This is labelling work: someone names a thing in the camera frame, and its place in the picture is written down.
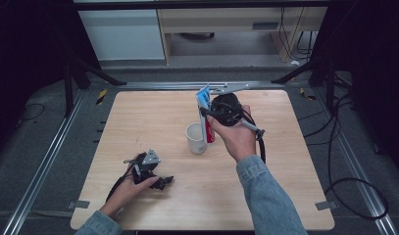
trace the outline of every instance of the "finger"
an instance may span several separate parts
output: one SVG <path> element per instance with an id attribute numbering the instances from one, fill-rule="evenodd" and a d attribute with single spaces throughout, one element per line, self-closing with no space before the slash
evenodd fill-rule
<path id="1" fill-rule="evenodd" d="M 242 110 L 246 111 L 248 114 L 251 115 L 251 108 L 249 105 L 243 105 Z"/>
<path id="2" fill-rule="evenodd" d="M 132 176 L 132 174 L 128 174 L 125 179 L 130 179 L 131 181 L 134 181 L 134 177 Z"/>
<path id="3" fill-rule="evenodd" d="M 211 125 L 211 128 L 218 132 L 218 130 L 221 127 L 220 122 L 217 121 L 214 117 L 211 117 L 211 116 L 206 116 L 206 118 L 208 120 L 208 123 Z"/>
<path id="4" fill-rule="evenodd" d="M 137 187 L 139 187 L 140 190 L 144 190 L 153 185 L 159 178 L 160 178 L 159 176 L 150 177 L 144 180 L 143 182 L 137 184 Z"/>

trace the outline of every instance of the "human hand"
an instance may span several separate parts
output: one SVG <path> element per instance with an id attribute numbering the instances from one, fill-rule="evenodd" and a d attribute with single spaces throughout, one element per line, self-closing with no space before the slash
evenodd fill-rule
<path id="1" fill-rule="evenodd" d="M 132 176 L 128 176 L 99 211 L 113 218 L 121 208 L 129 204 L 138 194 L 153 185 L 158 179 L 159 176 L 155 176 L 135 184 Z"/>
<path id="2" fill-rule="evenodd" d="M 251 114 L 249 106 L 243 105 L 242 109 Z M 224 126 L 209 116 L 208 122 L 212 129 L 223 138 L 227 151 L 237 163 L 248 156 L 257 154 L 255 133 L 241 122 L 234 126 Z"/>

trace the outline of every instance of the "denim shirt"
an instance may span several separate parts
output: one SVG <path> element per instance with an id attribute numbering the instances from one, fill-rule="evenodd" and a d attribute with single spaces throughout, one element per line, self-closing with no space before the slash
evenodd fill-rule
<path id="1" fill-rule="evenodd" d="M 259 156 L 250 156 L 236 166 L 252 215 L 256 235 L 307 234 L 288 195 L 275 181 Z M 76 232 L 85 234 L 121 234 L 120 226 L 96 211 Z"/>

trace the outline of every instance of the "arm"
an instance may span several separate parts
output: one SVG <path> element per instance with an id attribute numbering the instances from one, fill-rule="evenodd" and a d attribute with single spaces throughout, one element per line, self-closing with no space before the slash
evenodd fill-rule
<path id="1" fill-rule="evenodd" d="M 236 166 L 256 234 L 307 234 L 288 195 L 259 156 Z"/>
<path id="2" fill-rule="evenodd" d="M 121 227 L 114 221 L 117 212 L 158 179 L 159 177 L 156 176 L 148 178 L 139 184 L 134 184 L 132 176 L 127 177 L 105 205 L 85 221 L 76 232 L 76 235 L 121 234 Z"/>
<path id="3" fill-rule="evenodd" d="M 242 108 L 251 114 L 249 106 Z M 256 234 L 306 234 L 290 198 L 256 155 L 255 133 L 240 122 L 227 127 L 212 117 L 208 121 L 237 162 L 236 171 Z"/>

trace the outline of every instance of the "wooden table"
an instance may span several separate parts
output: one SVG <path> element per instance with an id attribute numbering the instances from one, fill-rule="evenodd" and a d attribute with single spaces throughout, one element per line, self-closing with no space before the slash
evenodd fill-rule
<path id="1" fill-rule="evenodd" d="M 154 149 L 162 162 L 154 170 L 174 175 L 164 191 L 149 189 L 119 215 L 124 230 L 253 230 L 251 214 L 235 171 L 217 134 L 202 154 L 189 152 L 185 128 L 198 122 L 196 91 L 132 91 L 117 95 L 80 194 L 90 202 L 75 209 L 71 227 L 78 229 L 125 172 L 124 160 Z M 267 165 L 292 199 L 307 230 L 334 226 L 330 210 L 315 203 L 324 193 L 286 92 L 235 92 L 251 106 L 254 120 L 266 130 Z"/>

